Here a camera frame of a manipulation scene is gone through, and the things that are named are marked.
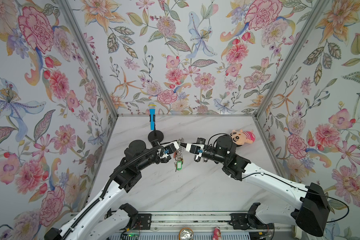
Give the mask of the large metal keyring with keys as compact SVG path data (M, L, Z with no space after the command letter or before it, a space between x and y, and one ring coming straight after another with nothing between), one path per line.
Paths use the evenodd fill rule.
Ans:
M181 144L185 142L184 138L178 139L177 142L180 148L177 149L176 152L174 153L176 172L181 171L183 168L183 164L184 164L183 152L185 150L185 148L181 146Z

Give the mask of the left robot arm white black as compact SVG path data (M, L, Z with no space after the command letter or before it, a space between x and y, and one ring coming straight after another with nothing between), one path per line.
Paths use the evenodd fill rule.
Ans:
M46 240L105 240L114 231L137 224L139 212L130 204L123 204L108 218L112 206L142 178L142 170L152 164L167 163L180 149L178 141L160 145L157 140L147 149L142 140L135 140L124 151L125 156L114 169L109 180L96 197L72 220L61 228L51 228Z

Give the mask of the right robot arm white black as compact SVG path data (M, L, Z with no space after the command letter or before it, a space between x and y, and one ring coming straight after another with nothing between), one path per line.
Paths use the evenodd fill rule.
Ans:
M222 164L223 172L229 177L258 186L277 197L268 203L252 205L256 221L298 226L312 236L324 236L330 207L319 185L296 183L260 168L236 153L236 144L228 135L218 137L213 147L202 144L201 139L182 146L199 158Z

